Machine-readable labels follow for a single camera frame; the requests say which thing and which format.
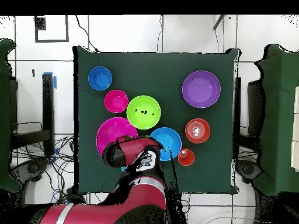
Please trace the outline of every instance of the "table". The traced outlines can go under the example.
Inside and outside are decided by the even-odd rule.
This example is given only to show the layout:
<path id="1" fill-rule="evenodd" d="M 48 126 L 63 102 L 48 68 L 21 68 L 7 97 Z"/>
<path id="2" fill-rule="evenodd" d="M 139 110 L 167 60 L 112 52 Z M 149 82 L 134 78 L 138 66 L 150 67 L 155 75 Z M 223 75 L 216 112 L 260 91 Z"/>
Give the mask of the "table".
<path id="1" fill-rule="evenodd" d="M 121 169 L 104 165 L 97 151 L 96 133 L 103 122 L 112 117 L 126 118 L 126 112 L 113 114 L 104 106 L 104 97 L 112 89 L 123 90 L 129 100 L 138 95 L 155 98 L 161 107 L 159 123 L 148 130 L 137 130 L 139 136 L 149 135 L 159 127 L 176 130 L 184 148 L 191 149 L 195 161 L 189 167 L 175 159 L 180 192 L 236 193 L 231 185 L 232 163 L 232 100 L 234 65 L 238 49 L 226 54 L 188 53 L 92 53 L 74 47 L 74 63 L 78 56 L 78 116 L 79 192 L 112 192 Z M 104 91 L 89 86 L 88 73 L 104 66 L 112 73 L 112 85 Z M 221 83 L 218 101 L 209 108 L 194 108 L 182 96 L 182 83 L 194 71 L 210 71 Z M 185 126 L 193 118 L 205 119 L 211 135 L 205 143 L 191 143 L 185 136 Z M 172 175 L 171 162 L 162 162 L 166 183 Z"/>
<path id="2" fill-rule="evenodd" d="M 265 119 L 260 132 L 260 166 L 254 183 L 265 195 L 281 191 L 299 193 L 299 173 L 291 167 L 295 87 L 299 86 L 299 53 L 268 45 L 262 60 L 255 62 L 263 73 Z"/>

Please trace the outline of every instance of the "small pink bowl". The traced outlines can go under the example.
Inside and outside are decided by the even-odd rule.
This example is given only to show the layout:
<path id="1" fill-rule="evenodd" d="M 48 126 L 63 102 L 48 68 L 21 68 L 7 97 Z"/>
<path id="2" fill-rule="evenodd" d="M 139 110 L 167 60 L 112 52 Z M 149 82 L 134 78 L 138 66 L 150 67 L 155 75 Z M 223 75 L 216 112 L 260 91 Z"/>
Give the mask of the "small pink bowl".
<path id="1" fill-rule="evenodd" d="M 111 111 L 112 113 L 121 113 L 128 106 L 128 97 L 121 90 L 111 90 L 105 96 L 104 104 L 108 111 Z"/>

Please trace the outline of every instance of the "white floor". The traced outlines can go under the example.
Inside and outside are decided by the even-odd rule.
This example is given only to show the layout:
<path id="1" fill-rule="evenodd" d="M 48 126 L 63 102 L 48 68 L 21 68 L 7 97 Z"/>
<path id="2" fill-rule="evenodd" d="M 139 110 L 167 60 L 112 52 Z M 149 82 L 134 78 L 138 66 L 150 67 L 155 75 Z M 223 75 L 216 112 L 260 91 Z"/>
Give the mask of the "white floor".
<path id="1" fill-rule="evenodd" d="M 39 31 L 40 39 L 64 39 L 65 17 L 45 16 L 46 31 Z M 78 16 L 80 24 L 90 34 L 91 43 L 100 51 L 162 51 L 189 53 L 223 53 L 229 48 L 242 51 L 239 76 L 242 78 L 241 126 L 248 126 L 247 91 L 248 82 L 260 78 L 254 61 L 263 57 L 264 47 L 278 43 L 290 51 L 299 49 L 298 17 L 291 15 L 226 15 L 217 28 L 217 39 L 213 26 L 219 15 L 165 15 L 164 33 L 159 37 L 161 24 L 159 15 L 124 16 Z M 57 77 L 54 89 L 55 138 L 71 137 L 73 129 L 73 54 L 72 46 L 85 46 L 88 37 L 79 28 L 75 16 L 68 16 L 68 43 L 35 43 L 33 16 L 0 16 L 0 38 L 9 38 L 17 47 L 8 55 L 13 76 L 19 81 L 18 122 L 42 121 L 41 75 L 52 72 Z M 38 130 L 38 124 L 20 125 L 19 132 Z M 64 153 L 72 155 L 67 145 Z M 12 166 L 23 162 L 13 159 Z M 65 168 L 73 171 L 73 164 Z M 57 175 L 49 165 L 47 171 L 57 188 Z M 66 188 L 73 185 L 74 175 L 63 174 Z M 192 194 L 192 205 L 186 214 L 189 224 L 252 224 L 255 215 L 255 197 L 250 185 L 244 184 L 235 175 L 239 188 L 236 195 Z M 91 194 L 90 203 L 103 200 L 106 194 Z M 47 175 L 37 183 L 30 183 L 26 203 L 50 202 L 53 190 Z M 183 194 L 189 200 L 189 194 Z"/>

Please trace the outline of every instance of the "purple bowl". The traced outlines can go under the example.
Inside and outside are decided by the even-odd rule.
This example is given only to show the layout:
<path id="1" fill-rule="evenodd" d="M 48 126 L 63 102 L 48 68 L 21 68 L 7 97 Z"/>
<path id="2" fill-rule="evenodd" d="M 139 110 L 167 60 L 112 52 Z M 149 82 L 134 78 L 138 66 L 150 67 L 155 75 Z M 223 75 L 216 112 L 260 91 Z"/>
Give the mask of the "purple bowl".
<path id="1" fill-rule="evenodd" d="M 195 71 L 184 81 L 184 100 L 193 107 L 212 106 L 219 98 L 221 87 L 218 78 L 209 71 Z"/>

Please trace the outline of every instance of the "green cloth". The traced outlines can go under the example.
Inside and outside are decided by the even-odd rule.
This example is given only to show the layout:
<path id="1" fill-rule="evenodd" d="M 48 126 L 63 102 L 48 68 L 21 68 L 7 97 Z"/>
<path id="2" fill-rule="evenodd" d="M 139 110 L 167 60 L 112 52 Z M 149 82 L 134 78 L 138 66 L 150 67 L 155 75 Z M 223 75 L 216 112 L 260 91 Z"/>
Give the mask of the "green cloth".
<path id="1" fill-rule="evenodd" d="M 8 173 L 11 163 L 11 102 L 9 92 L 9 66 L 7 55 L 15 48 L 8 39 L 0 40 L 0 188 L 11 192 L 22 189 Z"/>
<path id="2" fill-rule="evenodd" d="M 78 50 L 79 66 L 79 191 L 112 192 L 121 169 L 104 165 L 95 139 L 99 127 L 109 118 L 124 117 L 126 112 L 113 114 L 104 105 L 104 97 L 112 89 L 123 90 L 129 100 L 149 95 L 161 107 L 161 118 L 148 130 L 138 129 L 139 136 L 150 135 L 159 127 L 177 131 L 182 146 L 191 149 L 195 161 L 189 167 L 174 159 L 180 192 L 236 193 L 231 185 L 232 163 L 232 99 L 234 61 L 238 49 L 228 54 L 188 53 L 91 53 Z M 112 84 L 105 91 L 96 91 L 88 83 L 88 73 L 104 66 L 112 73 Z M 182 96 L 184 79 L 194 71 L 210 71 L 221 84 L 218 101 L 209 108 L 194 108 Z M 211 135 L 201 144 L 191 143 L 185 136 L 185 126 L 193 118 L 205 119 Z M 162 162 L 166 183 L 172 175 L 171 162 Z"/>
<path id="3" fill-rule="evenodd" d="M 261 67 L 265 91 L 265 119 L 260 133 L 265 171 L 254 183 L 267 196 L 281 191 L 299 193 L 299 173 L 291 167 L 295 87 L 299 86 L 299 53 L 270 45 Z"/>

